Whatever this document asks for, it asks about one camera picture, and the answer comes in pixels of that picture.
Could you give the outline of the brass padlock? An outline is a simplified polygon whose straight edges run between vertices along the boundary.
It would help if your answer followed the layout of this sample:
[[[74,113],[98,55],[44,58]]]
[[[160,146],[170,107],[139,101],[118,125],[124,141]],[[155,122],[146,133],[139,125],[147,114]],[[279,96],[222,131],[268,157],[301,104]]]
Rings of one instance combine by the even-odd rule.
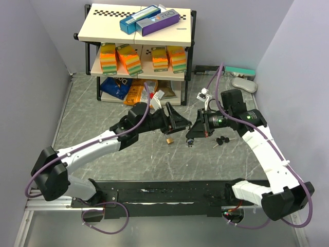
[[[167,138],[166,141],[167,141],[168,145],[172,144],[174,142],[174,140],[172,138]]]

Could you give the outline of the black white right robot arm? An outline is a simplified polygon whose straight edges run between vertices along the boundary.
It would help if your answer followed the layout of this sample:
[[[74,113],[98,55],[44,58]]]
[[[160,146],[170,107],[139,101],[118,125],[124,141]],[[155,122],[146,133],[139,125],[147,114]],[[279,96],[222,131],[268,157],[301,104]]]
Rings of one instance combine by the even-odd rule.
[[[248,201],[261,206],[272,221],[281,220],[307,205],[306,220],[310,222],[313,185],[302,181],[292,170],[276,145],[263,115],[257,109],[247,110],[240,90],[224,91],[221,97],[220,108],[215,111],[209,108],[213,97],[208,89],[203,88],[198,93],[197,99],[205,106],[197,111],[197,119],[186,134],[188,147],[193,146],[196,138],[210,137],[215,129],[230,127],[254,153],[269,182],[266,187],[245,179],[232,180],[225,185],[225,201],[230,205]]]

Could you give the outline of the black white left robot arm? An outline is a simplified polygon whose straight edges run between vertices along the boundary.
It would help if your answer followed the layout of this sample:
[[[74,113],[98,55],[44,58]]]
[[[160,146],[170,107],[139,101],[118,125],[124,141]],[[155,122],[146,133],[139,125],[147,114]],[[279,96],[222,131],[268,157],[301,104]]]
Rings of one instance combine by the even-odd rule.
[[[70,196],[95,207],[105,200],[103,191],[93,179],[82,180],[72,176],[75,170],[106,154],[131,146],[138,141],[141,133],[160,130],[163,134],[171,134],[191,125],[191,121],[181,116],[169,102],[154,113],[150,113],[147,103],[140,102],[99,136],[57,151],[51,146],[43,149],[31,176],[46,201]]]

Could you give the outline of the black-headed key bunch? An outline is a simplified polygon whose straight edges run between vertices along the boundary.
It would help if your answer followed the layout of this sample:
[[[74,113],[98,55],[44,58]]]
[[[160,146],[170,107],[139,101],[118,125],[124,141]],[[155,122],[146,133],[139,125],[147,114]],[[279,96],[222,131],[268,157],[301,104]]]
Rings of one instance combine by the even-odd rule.
[[[190,148],[194,145],[194,139],[193,138],[187,138],[186,145]]]

